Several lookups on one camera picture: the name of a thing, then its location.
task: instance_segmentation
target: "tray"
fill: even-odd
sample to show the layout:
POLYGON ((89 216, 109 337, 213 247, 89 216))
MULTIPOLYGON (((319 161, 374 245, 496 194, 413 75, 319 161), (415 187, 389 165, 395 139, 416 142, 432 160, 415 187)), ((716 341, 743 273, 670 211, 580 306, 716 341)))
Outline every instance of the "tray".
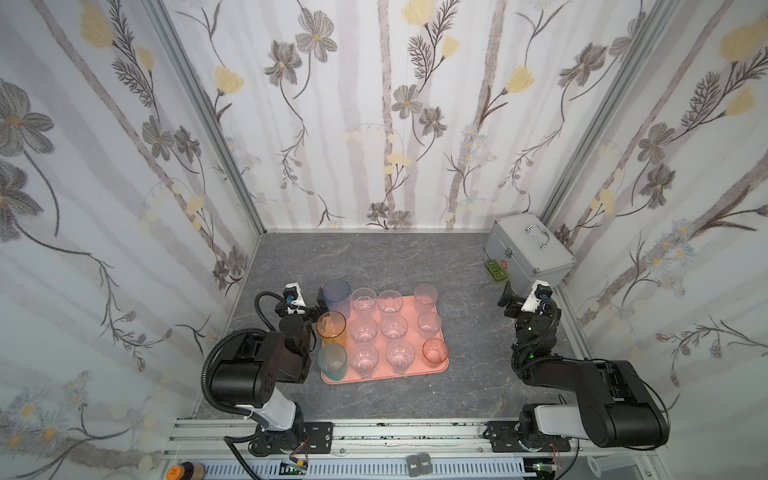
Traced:
MULTIPOLYGON (((408 320, 408 332, 403 337, 403 339, 408 340, 411 345, 413 345, 413 349, 416 351, 416 357, 413 360, 413 364, 408 368, 408 371, 406 373, 395 373, 394 370, 392 370, 392 366, 386 361, 386 344, 388 342, 387 338, 384 337, 384 335, 379 332, 378 335, 376 335, 376 338, 373 339, 373 344, 376 345, 376 349, 379 351, 379 364, 376 366, 376 370, 373 373, 373 376, 371 376, 369 379, 361 379, 360 375, 357 374, 354 368, 347 365, 346 375, 343 379, 339 380, 338 382, 334 382, 333 380, 326 377, 325 373, 321 373, 323 376, 323 381, 329 385, 339 385, 341 383, 354 383, 354 382, 369 382, 371 380, 380 380, 380 379, 394 379, 399 376, 413 376, 413 375, 424 375, 426 373, 438 373, 442 372, 445 369, 448 368, 448 364, 451 360, 450 355, 447 358, 446 361, 444 361, 440 366, 437 368, 431 367, 427 365, 426 360, 424 358, 424 354, 422 353, 422 346, 424 345, 424 342, 426 339, 422 338, 421 335, 419 335, 419 325, 416 323, 416 321, 419 318, 418 313, 416 312, 416 308, 414 307, 414 299, 413 295, 411 296, 404 296, 402 298, 402 309, 400 310, 400 314, 408 320)), ((349 325, 351 322, 353 322, 357 318, 356 314, 352 312, 350 315, 350 320, 347 321, 347 325, 349 325)), ((373 315, 373 319, 376 321, 376 323, 379 323, 382 319, 381 312, 376 311, 373 315)), ((435 335, 436 338, 439 338, 440 340, 445 342, 445 338, 442 336, 442 329, 440 329, 440 332, 435 335)), ((347 335, 346 338, 347 344, 352 344, 355 342, 355 340, 347 335)))

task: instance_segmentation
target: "table surface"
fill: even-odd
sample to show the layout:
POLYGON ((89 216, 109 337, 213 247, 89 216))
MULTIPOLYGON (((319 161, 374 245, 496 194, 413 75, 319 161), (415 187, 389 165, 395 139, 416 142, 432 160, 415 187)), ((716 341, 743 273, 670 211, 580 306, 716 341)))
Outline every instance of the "table surface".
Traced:
MULTIPOLYGON (((514 320, 496 306, 504 289, 485 270, 486 233, 268 233, 243 285, 230 330, 262 327, 253 309, 257 293, 280 293, 298 282, 308 301, 327 280, 343 278, 353 289, 397 290, 412 295, 420 283, 437 287, 450 366, 430 375, 328 385, 311 354, 303 384, 279 384, 306 419, 425 419, 517 417, 526 403, 558 402, 558 393, 525 385, 509 365, 514 320)), ((262 309, 276 323, 274 302, 262 309)), ((558 329, 556 353, 573 356, 558 329)), ((198 419, 228 419, 203 401, 198 419)))

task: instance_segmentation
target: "case lid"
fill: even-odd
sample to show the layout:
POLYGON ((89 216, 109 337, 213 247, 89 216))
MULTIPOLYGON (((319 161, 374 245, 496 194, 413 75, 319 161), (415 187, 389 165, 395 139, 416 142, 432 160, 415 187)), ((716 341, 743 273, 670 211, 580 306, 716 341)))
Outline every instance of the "case lid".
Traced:
POLYGON ((496 220, 493 226, 502 242, 509 247, 513 256, 526 270, 538 268, 540 273, 563 270, 564 267, 576 263, 571 252, 563 247, 544 224, 533 214, 519 214, 496 220), (536 225, 529 231, 529 225, 536 225), (547 241, 544 233, 549 235, 547 246, 541 244, 547 241))

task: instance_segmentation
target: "wallpapered wall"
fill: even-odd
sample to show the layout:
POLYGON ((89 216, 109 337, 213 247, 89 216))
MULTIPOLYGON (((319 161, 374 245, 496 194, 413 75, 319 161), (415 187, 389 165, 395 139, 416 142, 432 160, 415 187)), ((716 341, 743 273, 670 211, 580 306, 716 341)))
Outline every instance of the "wallpapered wall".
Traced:
POLYGON ((3 477, 145 477, 257 239, 140 3, 3 2, 0 45, 3 477))
POLYGON ((550 225, 595 353, 672 406, 677 480, 768 467, 766 15, 683 2, 550 225))
POLYGON ((539 211, 652 2, 165 0, 268 228, 539 211))

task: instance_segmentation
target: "metal box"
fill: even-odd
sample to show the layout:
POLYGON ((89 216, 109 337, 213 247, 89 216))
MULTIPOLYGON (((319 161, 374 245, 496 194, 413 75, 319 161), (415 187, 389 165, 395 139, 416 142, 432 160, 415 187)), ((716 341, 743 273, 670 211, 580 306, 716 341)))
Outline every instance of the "metal box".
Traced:
POLYGON ((532 214, 512 215, 493 223, 485 252, 507 270, 519 296, 527 296, 536 280, 557 286, 576 259, 532 214))

